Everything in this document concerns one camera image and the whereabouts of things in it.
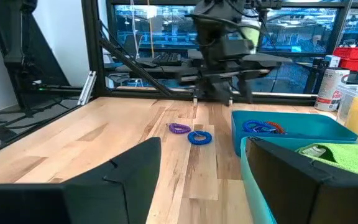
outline purple coiled keychain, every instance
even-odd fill
[[[172,123],[169,124],[169,130],[175,134],[186,134],[191,131],[191,128],[183,124]]]

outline white can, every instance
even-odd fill
[[[340,84],[346,84],[350,70],[343,68],[327,68],[321,82],[316,104],[314,107],[322,111],[335,111],[341,101],[341,92],[337,90]]]

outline blue plastic bin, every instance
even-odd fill
[[[287,134],[247,133],[242,129],[242,124],[248,120],[273,121],[281,125]],[[357,140],[357,134],[330,117],[320,114],[233,111],[231,126],[233,145],[237,156],[241,155],[241,139],[249,136],[340,141]]]
[[[325,139],[294,139],[294,138],[270,138],[260,137],[263,140],[274,143],[278,146],[285,147],[289,150],[295,151],[301,147],[309,146],[313,143],[338,143],[338,144],[358,144],[355,141],[335,141]],[[251,173],[246,153],[247,138],[241,140],[241,172],[246,195],[248,199],[249,208],[252,214],[254,223],[258,224],[272,224],[277,223],[267,205],[264,196],[262,195],[258,185]]]

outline wooden table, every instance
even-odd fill
[[[0,183],[62,182],[158,136],[161,171],[147,223],[252,223],[233,151],[232,110],[320,113],[305,106],[98,98],[1,150]],[[192,146],[168,130],[173,122],[207,130],[214,141]]]

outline black metal frame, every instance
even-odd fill
[[[150,0],[151,5],[184,5],[192,6],[199,2],[199,0]],[[97,0],[82,0],[83,3],[83,16],[85,22],[86,39],[88,43],[88,57],[89,67],[91,70],[96,71],[98,74],[104,74],[104,67],[102,59],[102,51],[99,46],[99,12]],[[107,12],[108,12],[108,27],[115,35],[116,30],[114,28],[115,23],[115,10],[114,5],[116,4],[128,4],[128,0],[106,0]],[[135,0],[135,4],[147,4],[147,0]],[[339,43],[339,38],[342,34],[342,29],[346,20],[347,12],[351,7],[358,7],[357,4],[353,4],[352,0],[345,0],[343,2],[283,2],[282,7],[317,7],[317,8],[336,8],[337,16],[334,23],[334,29],[331,32],[329,42],[327,44],[326,53],[273,53],[273,55],[280,55],[284,57],[324,57],[327,54],[332,54],[335,47]],[[98,75],[98,79],[95,84],[94,95],[98,96],[114,96],[114,97],[129,97],[129,98],[167,98],[158,90],[145,91],[145,90],[108,90],[106,88],[104,75]],[[278,96],[278,95],[259,95],[253,94],[254,102],[256,103],[284,103],[284,104],[297,104],[297,105],[312,105],[315,101],[315,96],[305,95],[303,96]],[[175,100],[191,100],[193,98],[192,93],[175,93],[169,97],[169,99]],[[207,101],[217,101],[217,99],[204,99]]]

